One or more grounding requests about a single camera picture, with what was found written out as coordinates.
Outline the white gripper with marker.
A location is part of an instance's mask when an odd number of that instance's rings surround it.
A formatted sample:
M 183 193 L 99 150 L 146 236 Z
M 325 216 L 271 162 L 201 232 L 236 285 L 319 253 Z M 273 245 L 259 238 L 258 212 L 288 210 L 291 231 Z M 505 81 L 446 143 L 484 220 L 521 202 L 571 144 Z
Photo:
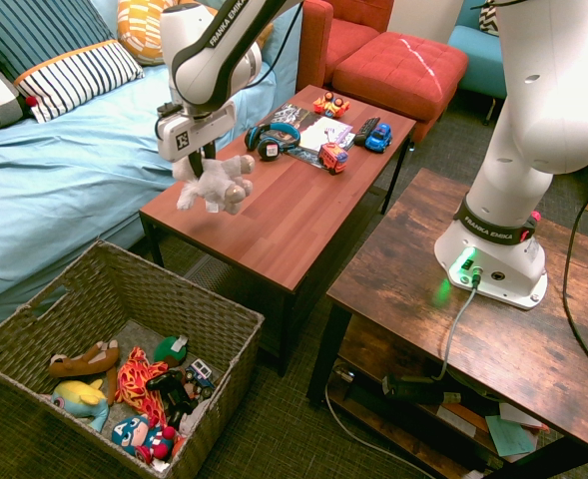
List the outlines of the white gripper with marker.
M 217 147 L 214 142 L 236 123 L 236 105 L 227 100 L 221 108 L 208 114 L 197 114 L 186 105 L 165 103 L 157 108 L 158 120 L 155 133 L 160 156 L 174 163 L 188 156 L 194 176 L 199 179 L 204 167 L 203 158 L 215 160 Z

